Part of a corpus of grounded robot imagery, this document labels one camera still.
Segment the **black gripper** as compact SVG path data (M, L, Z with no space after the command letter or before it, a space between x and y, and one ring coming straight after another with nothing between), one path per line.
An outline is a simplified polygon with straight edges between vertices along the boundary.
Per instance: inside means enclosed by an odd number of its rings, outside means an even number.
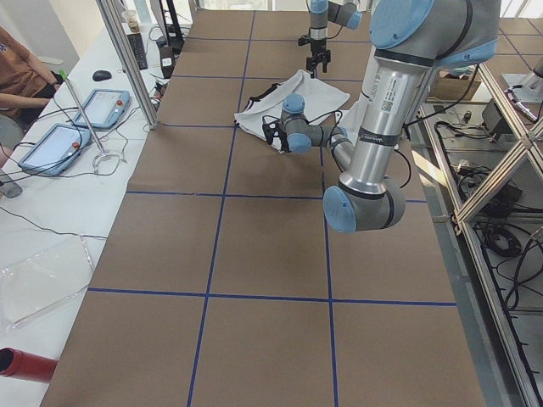
M281 127L279 120L274 120L271 123L272 142L278 141L280 144L279 151L281 153L289 153L290 148L288 144L288 136L284 129Z
M301 36L298 45L311 45L311 56L306 58L306 70L311 79L316 78L316 67L322 64L322 71L327 72L327 66L331 62L331 51L327 50L327 38L313 39L310 36Z

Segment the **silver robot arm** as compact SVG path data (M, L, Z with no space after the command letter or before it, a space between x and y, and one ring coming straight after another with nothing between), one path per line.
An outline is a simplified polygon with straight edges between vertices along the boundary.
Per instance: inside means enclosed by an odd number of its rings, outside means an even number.
M339 126L311 125L305 100L294 93L280 118L263 126L266 140L278 137L286 152L325 147L333 156L341 174L323 194L323 211L335 231L386 229L400 221L406 200L385 172L417 95L428 93L423 77L491 59L500 9L498 1L381 1L370 24L377 70L364 78L371 88L356 140Z
M307 4L310 16L310 27L306 34L298 39L298 45L310 45L311 56L306 58L305 69L311 74L311 78L317 78L318 67L327 73L327 65L331 62L331 51L327 49L327 26L334 23L340 26L339 32L344 27L355 30L362 20L362 12L358 10L355 1L345 1L338 4L328 0L312 0Z

